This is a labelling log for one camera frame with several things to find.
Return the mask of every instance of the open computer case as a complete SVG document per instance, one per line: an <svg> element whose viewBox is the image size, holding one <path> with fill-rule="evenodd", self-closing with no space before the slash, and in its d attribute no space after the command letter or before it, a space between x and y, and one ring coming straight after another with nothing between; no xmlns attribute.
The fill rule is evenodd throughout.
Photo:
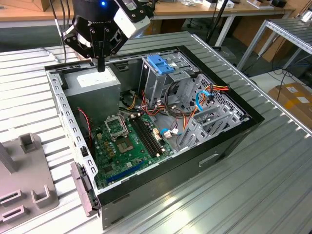
<svg viewBox="0 0 312 234"><path fill-rule="evenodd" d="M186 47L46 67L87 216L103 228L227 157L263 117Z"/></svg>

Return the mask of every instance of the slotted metal surface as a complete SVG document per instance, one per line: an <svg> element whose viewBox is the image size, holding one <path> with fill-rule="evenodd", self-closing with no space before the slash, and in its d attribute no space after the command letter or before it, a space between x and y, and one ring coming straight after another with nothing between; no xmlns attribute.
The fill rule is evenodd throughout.
<svg viewBox="0 0 312 234"><path fill-rule="evenodd" d="M187 46L265 120L230 157L105 233L307 234L312 228L312 140L307 130L189 33L130 40L120 54L175 45ZM61 47L48 49L63 59ZM77 60L68 51L69 61ZM85 216L70 177L73 158L43 69L53 63L40 49L0 54L0 141L39 134L60 200L56 209L9 233L102 233L101 221Z"/></svg>
<svg viewBox="0 0 312 234"><path fill-rule="evenodd" d="M312 26L300 19L270 19L267 27L312 54Z"/></svg>

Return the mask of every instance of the label sticker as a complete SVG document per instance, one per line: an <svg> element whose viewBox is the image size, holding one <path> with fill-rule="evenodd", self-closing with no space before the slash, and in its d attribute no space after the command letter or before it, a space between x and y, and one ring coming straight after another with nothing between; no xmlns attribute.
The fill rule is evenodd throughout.
<svg viewBox="0 0 312 234"><path fill-rule="evenodd" d="M113 80L116 80L116 78L112 76L112 74L108 69L106 69L104 72L94 72L77 76L77 81L79 82L82 88L91 85L110 82Z"/></svg>
<svg viewBox="0 0 312 234"><path fill-rule="evenodd" d="M290 92L292 92L292 93L297 93L298 92L298 90L296 90L296 88L295 87L287 87L287 89L290 91Z"/></svg>
<svg viewBox="0 0 312 234"><path fill-rule="evenodd" d="M302 103L309 103L309 100L307 100L305 97L297 97L299 99L299 101L301 101Z"/></svg>

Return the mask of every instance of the red cable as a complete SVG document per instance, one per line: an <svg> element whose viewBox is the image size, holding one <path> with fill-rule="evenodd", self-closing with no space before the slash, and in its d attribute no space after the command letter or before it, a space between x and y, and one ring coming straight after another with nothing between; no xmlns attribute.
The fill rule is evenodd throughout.
<svg viewBox="0 0 312 234"><path fill-rule="evenodd" d="M91 128L90 128L90 124L89 124L89 118L81 109L78 109L78 110L83 114L83 116L85 117L85 119L87 121L88 131L89 131L89 148L91 148Z"/></svg>

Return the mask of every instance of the expansion slot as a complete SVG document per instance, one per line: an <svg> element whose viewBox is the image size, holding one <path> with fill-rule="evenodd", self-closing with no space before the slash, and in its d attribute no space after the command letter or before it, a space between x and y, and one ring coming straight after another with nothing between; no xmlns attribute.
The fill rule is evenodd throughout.
<svg viewBox="0 0 312 234"><path fill-rule="evenodd" d="M160 156L162 150L155 138L150 134L149 129L145 126L144 122L140 118L133 118L130 119L130 123L151 157Z"/></svg>
<svg viewBox="0 0 312 234"><path fill-rule="evenodd" d="M123 178L123 177L127 176L128 174L131 174L132 172L137 171L143 163L144 163L144 161L140 162L138 165L135 165L135 166L133 166L133 167L117 174L117 175L114 175L114 176L108 178L106 180L107 183L110 183L110 182L115 181L115 180L119 180L120 178Z"/></svg>

